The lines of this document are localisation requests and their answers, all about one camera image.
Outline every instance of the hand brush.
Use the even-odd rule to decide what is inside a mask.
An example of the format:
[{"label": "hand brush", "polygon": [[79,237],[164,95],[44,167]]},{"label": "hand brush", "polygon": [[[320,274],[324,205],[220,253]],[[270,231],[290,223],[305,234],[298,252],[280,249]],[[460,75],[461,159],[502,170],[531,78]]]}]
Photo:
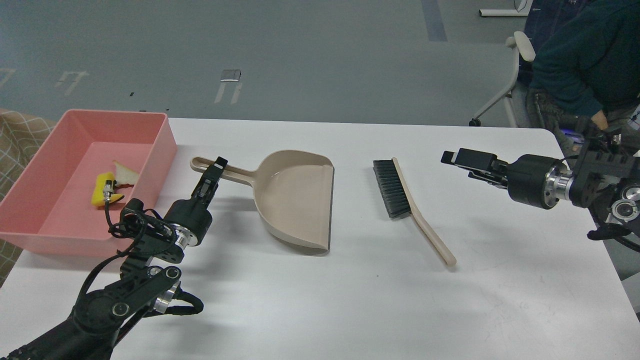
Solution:
[{"label": "hand brush", "polygon": [[389,218],[397,218],[410,213],[416,225],[426,235],[433,244],[447,266],[456,264],[456,258],[451,254],[449,248],[442,242],[433,228],[422,217],[420,210],[413,202],[413,197],[409,192],[409,187],[400,171],[400,165],[396,158],[391,160],[374,160],[373,171],[376,173],[376,180],[380,187],[382,199],[385,202]]}]

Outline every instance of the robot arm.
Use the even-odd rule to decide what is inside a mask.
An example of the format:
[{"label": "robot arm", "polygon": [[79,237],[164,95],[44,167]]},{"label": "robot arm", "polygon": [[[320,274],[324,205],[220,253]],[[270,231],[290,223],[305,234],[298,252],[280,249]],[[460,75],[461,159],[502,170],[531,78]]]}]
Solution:
[{"label": "robot arm", "polygon": [[[553,208],[560,200],[590,208],[600,191],[611,187],[614,191],[606,223],[588,237],[603,240],[631,232],[640,235],[640,158],[620,154],[615,143],[603,139],[590,138],[572,170],[562,160],[545,156],[526,154],[509,164],[495,154],[470,149],[445,151],[441,162],[468,170],[472,179],[506,189],[514,201],[543,209]],[[619,141],[620,137],[614,135],[613,139]]]},{"label": "robot arm", "polygon": [[[174,202],[164,218],[148,215],[142,201],[131,199],[120,213],[120,222],[110,224],[110,232],[115,237],[131,237],[132,245],[93,269],[65,321],[0,360],[108,360],[113,348],[143,317],[201,312],[202,301],[180,288],[179,268],[149,265],[153,258],[180,263],[187,246],[202,242],[212,222],[207,207],[226,166],[227,161],[218,158],[202,174],[191,198]],[[87,292],[97,274],[117,258],[125,258],[120,280]],[[191,306],[168,307],[173,299]]]}]

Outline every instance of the dustpan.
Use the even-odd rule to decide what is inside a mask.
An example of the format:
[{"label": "dustpan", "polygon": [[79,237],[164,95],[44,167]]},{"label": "dustpan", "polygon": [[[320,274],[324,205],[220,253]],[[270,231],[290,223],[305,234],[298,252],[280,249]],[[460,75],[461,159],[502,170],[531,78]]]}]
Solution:
[{"label": "dustpan", "polygon": [[[204,172],[213,163],[193,158],[191,168]],[[329,250],[333,164],[328,158],[305,151],[276,151],[254,171],[227,165],[222,178],[253,188],[256,208],[273,236]]]}]

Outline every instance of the pink plastic bin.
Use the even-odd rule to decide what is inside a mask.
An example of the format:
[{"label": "pink plastic bin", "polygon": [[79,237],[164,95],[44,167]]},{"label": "pink plastic bin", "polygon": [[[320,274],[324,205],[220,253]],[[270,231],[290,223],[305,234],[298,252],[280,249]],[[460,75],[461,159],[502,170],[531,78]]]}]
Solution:
[{"label": "pink plastic bin", "polygon": [[69,110],[0,202],[0,238],[45,254],[107,257],[130,239],[107,232],[104,209],[91,205],[95,179],[113,160],[140,173],[109,210],[118,221],[132,197],[156,204],[177,151],[166,114]]}]

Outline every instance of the chair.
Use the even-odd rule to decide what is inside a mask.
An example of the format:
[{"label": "chair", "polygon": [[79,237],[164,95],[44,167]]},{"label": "chair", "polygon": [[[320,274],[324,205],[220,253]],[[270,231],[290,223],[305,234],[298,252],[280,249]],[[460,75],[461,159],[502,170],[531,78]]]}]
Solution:
[{"label": "chair", "polygon": [[480,110],[476,112],[469,126],[480,126],[480,116],[486,113],[493,105],[496,105],[500,100],[504,99],[504,107],[507,111],[507,118],[509,119],[509,125],[511,127],[518,127],[518,125],[524,125],[528,123],[528,120],[518,116],[513,109],[514,94],[518,94],[518,100],[521,104],[524,104],[524,96],[526,95],[526,86],[519,84],[518,73],[520,71],[520,57],[524,61],[533,62],[536,57],[536,51],[531,45],[531,41],[525,33],[522,31],[516,31],[512,37],[508,37],[505,45],[513,50],[513,71],[511,73],[511,79],[509,83],[497,93],[491,100],[489,100]]}]

